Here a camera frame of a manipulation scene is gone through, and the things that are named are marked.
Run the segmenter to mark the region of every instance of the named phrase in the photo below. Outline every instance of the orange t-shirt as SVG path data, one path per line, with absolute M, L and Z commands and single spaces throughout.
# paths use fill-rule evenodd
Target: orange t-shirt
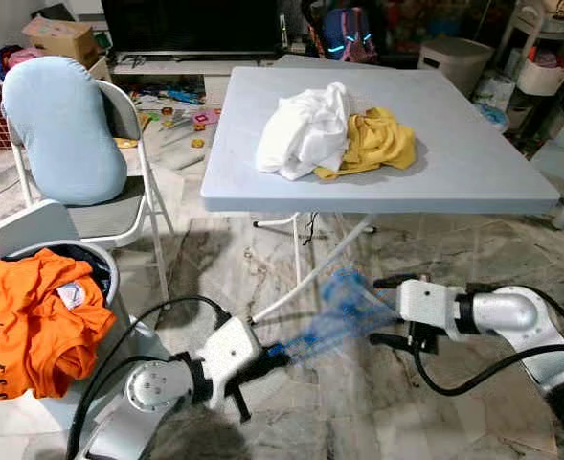
M 92 374 L 115 318 L 91 272 L 89 263 L 47 248 L 0 261 L 0 400 L 29 388 L 37 398 L 59 398 L 72 380 Z

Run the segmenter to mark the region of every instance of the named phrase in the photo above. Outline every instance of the light blue cushion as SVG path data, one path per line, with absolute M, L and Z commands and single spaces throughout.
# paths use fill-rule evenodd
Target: light blue cushion
M 3 107 L 46 197 L 90 205 L 122 191 L 126 162 L 109 133 L 101 91 L 81 64 L 52 56 L 18 64 L 3 83 Z

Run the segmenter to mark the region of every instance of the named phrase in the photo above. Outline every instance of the television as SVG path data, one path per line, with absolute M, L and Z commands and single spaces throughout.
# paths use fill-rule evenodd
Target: television
M 272 54 L 276 0 L 102 0 L 115 51 L 138 55 Z

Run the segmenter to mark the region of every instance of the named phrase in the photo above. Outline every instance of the backpack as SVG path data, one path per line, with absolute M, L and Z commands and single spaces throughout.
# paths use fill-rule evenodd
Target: backpack
M 367 13 L 360 7 L 339 8 L 327 13 L 323 23 L 327 56 L 350 62 L 376 62 Z

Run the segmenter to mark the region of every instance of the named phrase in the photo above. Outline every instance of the marble floor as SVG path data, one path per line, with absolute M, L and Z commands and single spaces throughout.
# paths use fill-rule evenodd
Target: marble floor
M 294 283 L 290 228 L 257 229 L 248 213 L 208 213 L 199 199 L 205 169 L 190 139 L 159 149 L 157 125 L 147 129 L 150 159 L 177 235 L 163 235 L 172 295 L 200 293 L 233 314 L 270 305 Z M 206 141 L 213 138 L 209 129 Z M 134 152 L 126 153 L 135 168 Z M 0 153 L 0 191 L 15 180 L 11 156 Z M 17 185 L 0 193 L 0 219 L 22 202 Z M 302 250 L 307 272 L 359 216 L 320 215 L 312 243 Z M 329 268 L 353 265 L 371 278 L 429 272 L 433 281 L 513 283 L 547 291 L 564 307 L 564 232 L 551 216 L 396 215 L 377 219 L 377 232 L 355 241 Z M 114 253 L 121 293 L 134 314 L 159 294 L 152 269 L 127 272 L 126 261 L 147 260 L 147 238 Z M 318 283 L 256 329 L 262 343 L 289 338 L 319 311 Z M 155 324 L 173 353 L 193 351 L 212 330 L 198 305 L 163 312 Z M 463 344 L 440 341 L 426 366 L 442 385 L 473 376 L 511 352 L 497 337 Z M 252 420 L 238 422 L 234 404 L 171 417 L 160 428 L 152 459 L 564 459 L 564 433 L 524 371 L 512 367 L 471 392 L 445 398 L 420 379 L 410 356 L 366 340 L 347 340 L 329 353 L 277 370 L 243 388 Z M 62 458 L 66 426 L 31 404 L 0 408 L 2 458 Z

